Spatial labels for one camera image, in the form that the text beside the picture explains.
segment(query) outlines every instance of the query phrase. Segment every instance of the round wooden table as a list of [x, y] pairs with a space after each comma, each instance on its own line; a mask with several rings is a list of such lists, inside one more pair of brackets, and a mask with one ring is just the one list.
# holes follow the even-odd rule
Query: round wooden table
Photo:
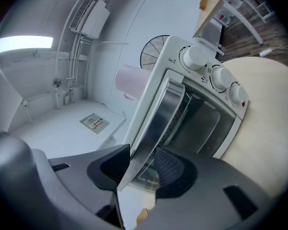
[[221, 159], [276, 196], [288, 184], [288, 67], [260, 57], [223, 64], [245, 88], [250, 102]]

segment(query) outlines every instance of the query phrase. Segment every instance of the fluorescent light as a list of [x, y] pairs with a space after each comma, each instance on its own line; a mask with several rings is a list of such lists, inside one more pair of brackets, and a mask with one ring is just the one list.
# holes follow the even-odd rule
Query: fluorescent light
[[22, 48], [51, 48], [52, 37], [48, 36], [9, 36], [0, 38], [0, 53]]

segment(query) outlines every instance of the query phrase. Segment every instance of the mug handle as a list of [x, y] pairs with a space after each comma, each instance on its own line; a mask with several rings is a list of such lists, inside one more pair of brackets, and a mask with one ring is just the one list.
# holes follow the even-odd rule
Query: mug handle
[[138, 100], [138, 99], [134, 99], [134, 98], [129, 97], [126, 93], [124, 93], [124, 97], [129, 101], [137, 101]]

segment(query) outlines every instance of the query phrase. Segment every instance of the white wall-mounted unit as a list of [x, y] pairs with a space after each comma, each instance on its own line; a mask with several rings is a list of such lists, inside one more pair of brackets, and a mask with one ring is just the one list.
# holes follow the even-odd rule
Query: white wall-mounted unit
[[84, 0], [69, 29], [92, 39], [98, 38], [109, 14], [103, 0]]

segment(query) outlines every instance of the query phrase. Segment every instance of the metallic handle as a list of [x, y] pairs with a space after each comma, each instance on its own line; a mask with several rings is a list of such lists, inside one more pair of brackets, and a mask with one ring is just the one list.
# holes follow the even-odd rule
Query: metallic handle
[[119, 191], [123, 190], [134, 178], [154, 151], [177, 112], [183, 99], [184, 92], [185, 87], [183, 84], [169, 79], [154, 117], [144, 134], [141, 143], [134, 152], [130, 165], [118, 186]]

